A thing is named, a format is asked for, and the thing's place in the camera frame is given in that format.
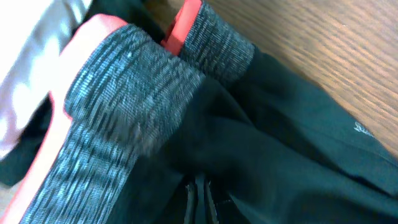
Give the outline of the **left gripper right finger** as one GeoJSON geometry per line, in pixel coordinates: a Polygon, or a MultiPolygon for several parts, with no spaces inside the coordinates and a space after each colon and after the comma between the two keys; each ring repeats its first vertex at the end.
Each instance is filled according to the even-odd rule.
{"type": "Polygon", "coordinates": [[[207,224],[219,224],[215,203],[211,194],[210,182],[208,180],[205,180],[203,190],[207,224]]]}

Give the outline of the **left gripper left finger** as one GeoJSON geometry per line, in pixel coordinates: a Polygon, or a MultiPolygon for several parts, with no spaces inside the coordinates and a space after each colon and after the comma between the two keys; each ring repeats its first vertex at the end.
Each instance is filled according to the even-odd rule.
{"type": "Polygon", "coordinates": [[[184,224],[195,223],[195,212],[197,207],[197,187],[195,183],[186,185],[187,205],[185,209],[184,224]]]}

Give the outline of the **black pants red waistband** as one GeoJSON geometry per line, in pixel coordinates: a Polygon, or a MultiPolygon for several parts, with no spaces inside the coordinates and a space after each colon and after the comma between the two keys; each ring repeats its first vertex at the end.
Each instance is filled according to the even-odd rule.
{"type": "Polygon", "coordinates": [[[118,16],[57,57],[49,128],[2,223],[396,223],[397,159],[205,1],[164,38],[118,16]]]}

